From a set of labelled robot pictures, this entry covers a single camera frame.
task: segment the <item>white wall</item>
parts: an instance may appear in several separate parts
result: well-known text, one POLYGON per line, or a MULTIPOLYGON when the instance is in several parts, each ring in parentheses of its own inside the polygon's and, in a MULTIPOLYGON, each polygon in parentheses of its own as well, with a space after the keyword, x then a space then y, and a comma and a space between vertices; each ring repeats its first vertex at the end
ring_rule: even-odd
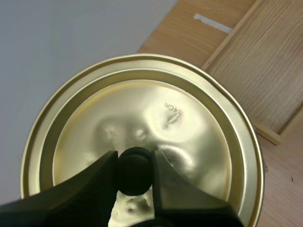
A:
POLYGON ((19 197, 27 135, 81 69, 134 53, 176 0, 0 0, 0 203, 19 197))

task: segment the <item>wooden edge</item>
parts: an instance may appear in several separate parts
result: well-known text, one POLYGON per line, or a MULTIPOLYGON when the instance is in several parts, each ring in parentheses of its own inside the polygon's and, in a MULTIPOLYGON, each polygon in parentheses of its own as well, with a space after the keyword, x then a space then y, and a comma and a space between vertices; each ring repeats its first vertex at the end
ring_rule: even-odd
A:
MULTIPOLYGON (((260 147, 261 147, 262 154, 265 153, 265 152, 267 152, 267 150, 263 146, 260 145, 260 147)), ((269 172, 268 166, 266 165, 266 162, 264 160, 264 156, 263 155, 262 155, 262 163, 263 163, 263 171, 264 171, 264 173, 269 172)))
POLYGON ((269 142, 271 142, 275 145, 280 145, 282 143, 282 139, 279 134, 275 133, 274 131, 272 131, 271 129, 269 129, 268 127, 264 126, 263 124, 261 124, 259 122, 252 121, 252 123, 255 126, 255 130, 256 130, 257 134, 264 137, 269 142))
POLYGON ((255 11, 258 5, 262 0, 256 0, 255 3, 251 6, 251 8, 247 11, 247 13, 242 17, 242 19, 235 26, 233 31, 223 40, 223 42, 218 46, 218 48, 213 52, 213 54, 207 59, 207 61, 202 66, 202 70, 206 70, 210 64, 215 60, 215 58, 221 53, 221 51, 225 48, 227 43, 231 40, 231 38, 237 33, 237 31, 242 27, 245 21, 250 17, 250 15, 255 11))
POLYGON ((282 139, 286 138, 287 135, 294 129, 294 127, 300 122, 303 123, 303 105, 299 108, 297 112, 292 116, 292 118, 287 122, 284 128, 280 132, 282 139))

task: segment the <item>black knob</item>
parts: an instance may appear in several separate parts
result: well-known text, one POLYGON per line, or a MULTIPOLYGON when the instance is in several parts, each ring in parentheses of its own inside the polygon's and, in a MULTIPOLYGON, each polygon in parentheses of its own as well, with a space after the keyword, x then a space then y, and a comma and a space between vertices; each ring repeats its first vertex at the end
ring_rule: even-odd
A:
POLYGON ((142 195, 149 190, 153 180, 151 153, 140 147, 124 151, 118 160, 115 183, 125 195, 142 195))

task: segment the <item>wooden surface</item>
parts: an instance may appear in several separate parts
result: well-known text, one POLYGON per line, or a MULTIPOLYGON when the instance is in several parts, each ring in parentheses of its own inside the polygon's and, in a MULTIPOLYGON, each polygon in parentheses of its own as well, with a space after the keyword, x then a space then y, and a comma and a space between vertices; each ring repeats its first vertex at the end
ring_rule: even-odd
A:
POLYGON ((245 15, 239 20, 237 25, 234 27, 233 31, 220 43, 217 49, 212 53, 212 55, 207 59, 207 61, 203 64, 202 69, 205 71, 210 66, 210 64, 215 60, 216 57, 221 53, 221 51, 226 47, 228 42, 232 39, 232 37, 238 32, 238 30, 242 27, 242 25, 248 20, 251 14, 256 10, 262 0, 256 0, 254 4, 250 7, 250 9, 245 13, 245 15))
POLYGON ((263 158, 265 196, 258 227, 303 226, 303 118, 283 144, 274 146, 259 138, 263 158))
POLYGON ((303 104, 303 1, 263 0, 207 72, 279 133, 303 104))
POLYGON ((228 35, 194 19, 196 13, 234 27, 254 0, 179 0, 138 52, 160 53, 202 67, 228 35))
POLYGON ((303 105, 288 121, 287 125, 281 130, 281 138, 284 139, 289 133, 291 133, 297 125, 300 125, 303 121, 303 105))

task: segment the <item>gold can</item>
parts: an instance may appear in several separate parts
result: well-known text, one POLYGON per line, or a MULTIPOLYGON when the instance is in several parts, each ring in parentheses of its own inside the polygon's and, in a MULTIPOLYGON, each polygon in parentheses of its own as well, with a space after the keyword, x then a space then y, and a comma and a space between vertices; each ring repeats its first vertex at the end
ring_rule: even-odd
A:
MULTIPOLYGON (((109 150, 130 147, 162 151, 180 175, 228 201, 244 226, 256 226, 264 175, 247 115, 210 75, 156 54, 98 62, 56 91, 27 139, 21 196, 71 178, 109 150)), ((135 197, 118 192, 109 226, 153 215, 152 189, 135 197)))

